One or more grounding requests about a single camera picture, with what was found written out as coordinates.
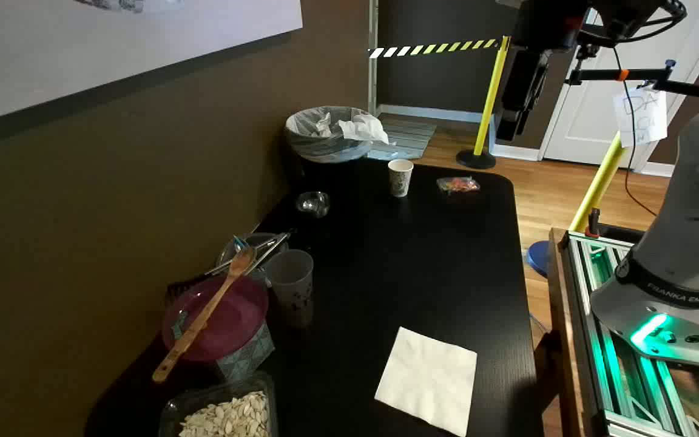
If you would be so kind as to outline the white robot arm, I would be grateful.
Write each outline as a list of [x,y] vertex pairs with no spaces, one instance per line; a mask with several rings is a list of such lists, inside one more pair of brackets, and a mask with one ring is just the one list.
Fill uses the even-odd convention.
[[636,353],[699,368],[699,115],[680,135],[661,215],[589,309]]

